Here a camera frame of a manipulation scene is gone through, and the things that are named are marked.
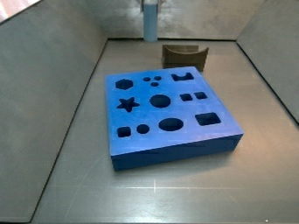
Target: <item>gray wall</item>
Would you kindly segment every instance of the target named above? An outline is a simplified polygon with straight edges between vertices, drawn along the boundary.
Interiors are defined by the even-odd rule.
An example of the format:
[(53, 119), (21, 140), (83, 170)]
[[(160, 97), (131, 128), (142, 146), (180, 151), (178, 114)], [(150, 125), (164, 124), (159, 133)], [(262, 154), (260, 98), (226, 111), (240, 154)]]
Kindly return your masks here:
[[(264, 0), (167, 0), (158, 20), (158, 37), (236, 39)], [(143, 37), (139, 0), (88, 1), (109, 38)]]
[(238, 43), (299, 122), (299, 1), (267, 0)]
[(79, 0), (0, 26), (0, 221), (29, 221), (107, 38)]

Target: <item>blue foam block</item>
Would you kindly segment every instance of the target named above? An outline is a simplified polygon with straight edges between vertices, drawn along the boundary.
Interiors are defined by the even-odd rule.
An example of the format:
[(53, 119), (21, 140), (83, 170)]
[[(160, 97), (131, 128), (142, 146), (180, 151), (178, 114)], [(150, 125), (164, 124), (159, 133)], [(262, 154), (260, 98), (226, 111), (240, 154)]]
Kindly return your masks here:
[(243, 130), (196, 68), (107, 76), (115, 170), (232, 151)]

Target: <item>gray floor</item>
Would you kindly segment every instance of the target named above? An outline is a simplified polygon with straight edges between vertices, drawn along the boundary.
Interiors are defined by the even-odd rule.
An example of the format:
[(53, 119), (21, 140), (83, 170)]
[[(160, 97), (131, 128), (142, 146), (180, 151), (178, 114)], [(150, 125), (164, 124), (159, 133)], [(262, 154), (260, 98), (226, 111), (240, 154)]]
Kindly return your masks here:
[[(204, 76), (246, 135), (234, 152), (113, 172), (104, 77), (210, 47)], [(32, 222), (299, 222), (298, 125), (234, 42), (108, 41)]]

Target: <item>dark brown shape piece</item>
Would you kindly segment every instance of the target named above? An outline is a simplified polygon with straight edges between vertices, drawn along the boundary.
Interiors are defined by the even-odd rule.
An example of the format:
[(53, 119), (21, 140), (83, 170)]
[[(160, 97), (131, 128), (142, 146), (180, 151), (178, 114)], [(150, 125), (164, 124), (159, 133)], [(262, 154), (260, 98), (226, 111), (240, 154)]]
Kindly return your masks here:
[(199, 52), (198, 45), (163, 45), (163, 68), (196, 67), (202, 72), (210, 48)]

